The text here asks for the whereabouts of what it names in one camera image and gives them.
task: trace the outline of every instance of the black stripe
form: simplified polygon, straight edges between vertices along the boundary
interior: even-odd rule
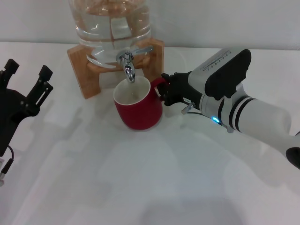
[[[247,98],[247,97],[249,97],[249,96],[248,96],[248,95],[243,96],[243,97],[241,97],[238,101],[236,101],[236,103],[233,105],[233,107],[232,107],[232,109],[231,109],[231,111],[230,111],[230,114],[229,114],[229,125],[230,125],[230,127],[231,127],[232,129],[234,129],[234,128],[233,128],[233,114],[234,114],[234,111],[235,111],[236,107],[238,107],[239,103],[240,103],[242,100],[244,100],[245,98]]]
[[[254,100],[255,98],[249,98],[247,99],[239,108],[238,112],[236,113],[236,117],[235,117],[235,128],[237,131],[240,132],[240,129],[239,129],[239,119],[240,119],[240,114],[242,113],[243,109],[245,108],[245,106],[251,102],[252,100]]]
[[[225,101],[225,99],[222,100],[221,105],[219,107],[219,110],[217,112],[217,117],[218,117],[221,124],[222,124],[221,113],[222,113],[222,109],[223,109],[223,106],[224,106],[224,101]]]

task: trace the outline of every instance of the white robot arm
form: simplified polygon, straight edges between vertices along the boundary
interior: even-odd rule
[[[289,135],[290,114],[243,89],[250,62],[248,49],[222,49],[192,72],[162,74],[169,84],[158,91],[166,106],[183,102],[183,113],[196,108],[229,133],[236,130],[272,146],[300,169],[300,134]]]

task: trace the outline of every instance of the white table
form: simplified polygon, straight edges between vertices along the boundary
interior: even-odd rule
[[[113,89],[83,99],[71,47],[0,43],[0,68],[9,58],[20,64],[10,88],[27,95],[42,65],[54,72],[40,114],[24,120],[11,142],[16,157],[0,188],[1,225],[299,224],[300,171],[279,152],[207,118],[182,116],[183,104],[164,107],[147,132],[129,130]],[[217,51],[166,48],[165,72],[193,70]],[[300,52],[251,52],[246,92],[285,107],[296,134]]]

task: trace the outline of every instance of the wooden stand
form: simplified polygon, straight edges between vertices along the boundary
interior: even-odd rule
[[[135,56],[135,69],[142,69],[145,77],[150,82],[158,77],[161,77],[161,74],[164,72],[164,42],[156,39],[147,39],[136,43],[136,45],[139,46],[139,48],[144,48],[151,45],[154,47],[154,50],[147,55]],[[121,66],[117,63],[109,63],[116,66],[116,68],[113,69],[107,69],[94,65],[93,63],[89,62],[86,57],[86,55],[89,55],[90,53],[91,50],[82,45],[78,45],[67,51],[79,87],[85,99],[93,97],[101,92],[99,85],[99,76],[101,73],[123,71]]]

